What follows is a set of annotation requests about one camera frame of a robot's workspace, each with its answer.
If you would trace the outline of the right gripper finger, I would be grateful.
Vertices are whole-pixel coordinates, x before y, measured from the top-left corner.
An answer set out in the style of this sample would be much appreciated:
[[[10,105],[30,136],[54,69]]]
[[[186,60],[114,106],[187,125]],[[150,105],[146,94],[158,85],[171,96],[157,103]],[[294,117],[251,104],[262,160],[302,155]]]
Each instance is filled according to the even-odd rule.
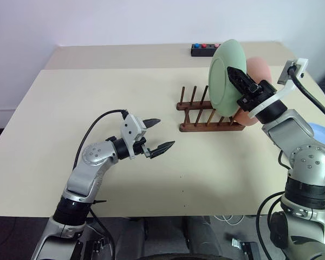
[[[255,95],[260,93],[261,87],[242,70],[227,67],[227,75],[230,82],[241,94]]]

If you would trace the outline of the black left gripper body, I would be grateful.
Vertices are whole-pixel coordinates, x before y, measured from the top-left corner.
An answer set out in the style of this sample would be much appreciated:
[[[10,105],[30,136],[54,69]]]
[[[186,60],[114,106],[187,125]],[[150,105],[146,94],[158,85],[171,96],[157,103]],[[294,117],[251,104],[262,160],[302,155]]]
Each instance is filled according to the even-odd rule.
[[[151,151],[149,148],[146,147],[145,143],[146,143],[146,139],[144,137],[142,137],[139,141],[136,141],[134,143],[134,154],[135,155],[144,154],[145,157],[150,158]]]

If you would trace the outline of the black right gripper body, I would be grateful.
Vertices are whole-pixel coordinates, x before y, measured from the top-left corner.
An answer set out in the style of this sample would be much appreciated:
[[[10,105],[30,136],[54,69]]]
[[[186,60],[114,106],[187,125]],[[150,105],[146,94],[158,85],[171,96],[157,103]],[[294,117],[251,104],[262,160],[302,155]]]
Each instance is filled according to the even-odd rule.
[[[244,111],[252,111],[276,93],[276,88],[266,80],[262,80],[258,85],[261,87],[260,93],[255,95],[242,94],[237,100],[237,104]]]

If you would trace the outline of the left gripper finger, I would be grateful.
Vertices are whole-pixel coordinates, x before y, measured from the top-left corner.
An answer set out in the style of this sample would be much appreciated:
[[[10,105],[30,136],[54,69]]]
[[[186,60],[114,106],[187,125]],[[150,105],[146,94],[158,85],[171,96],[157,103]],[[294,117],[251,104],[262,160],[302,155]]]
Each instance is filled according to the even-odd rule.
[[[159,145],[156,149],[148,150],[149,151],[149,158],[155,158],[163,153],[165,153],[168,149],[170,149],[174,145],[175,141],[165,142]]]
[[[146,129],[149,129],[153,126],[155,126],[156,124],[158,124],[161,120],[160,119],[145,119],[143,120],[144,126]]]

